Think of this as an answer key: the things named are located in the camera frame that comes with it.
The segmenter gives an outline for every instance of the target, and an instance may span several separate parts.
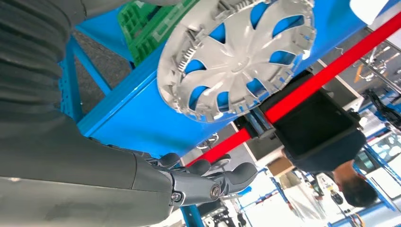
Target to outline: red metal rod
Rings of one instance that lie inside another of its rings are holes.
[[[400,28],[401,12],[383,24],[380,28],[369,34],[361,42],[345,52],[342,56],[333,61],[333,63],[328,65],[325,69],[310,78],[307,82],[303,83],[293,92],[291,92],[291,94],[280,100],[271,109],[267,110],[265,112],[266,118],[271,123],[278,121],[281,117],[286,115],[296,106],[310,97],[313,93],[315,93],[318,89],[320,89],[324,84],[329,82],[340,72],[344,71],[351,64],[362,58],[375,46],[378,46],[381,42],[398,31]],[[206,159],[212,163],[250,138],[251,136],[246,129],[241,129],[236,134],[227,138],[225,141],[210,149],[197,159],[193,160],[187,166],[192,165],[199,159]]]

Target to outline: robotic hand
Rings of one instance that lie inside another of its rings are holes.
[[[173,168],[174,154],[103,146],[54,107],[71,30],[117,2],[0,0],[0,226],[149,226],[255,178],[249,163],[202,176],[204,160]]]
[[[211,168],[206,160],[198,160],[192,166],[173,168],[179,157],[170,153],[160,159],[146,159],[172,184],[170,205],[187,206],[212,202],[245,189],[256,177],[257,170],[251,163],[242,163],[233,171],[205,175]]]

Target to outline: dark hair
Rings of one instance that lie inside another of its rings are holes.
[[[354,207],[367,207],[377,199],[376,190],[359,176],[344,182],[342,193],[349,205]]]

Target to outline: green plastic crate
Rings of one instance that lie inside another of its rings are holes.
[[[139,65],[162,42],[199,0],[184,0],[175,6],[158,7],[133,1],[118,14],[134,64]]]

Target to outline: silver hubcap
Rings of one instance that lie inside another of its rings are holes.
[[[181,20],[167,41],[157,72],[160,94],[169,106],[197,121],[213,122],[247,113],[291,80],[294,60],[273,62],[271,57],[277,51],[298,56],[311,48],[315,38],[312,5],[308,0],[278,0],[254,28],[251,12],[261,2],[201,0]],[[273,36],[276,25],[292,16],[303,16],[303,24]],[[209,36],[221,23],[225,42]],[[192,60],[206,69],[186,73]],[[248,88],[255,80],[262,90]],[[204,91],[191,98],[198,87]],[[227,92],[227,105],[222,108],[218,97]]]

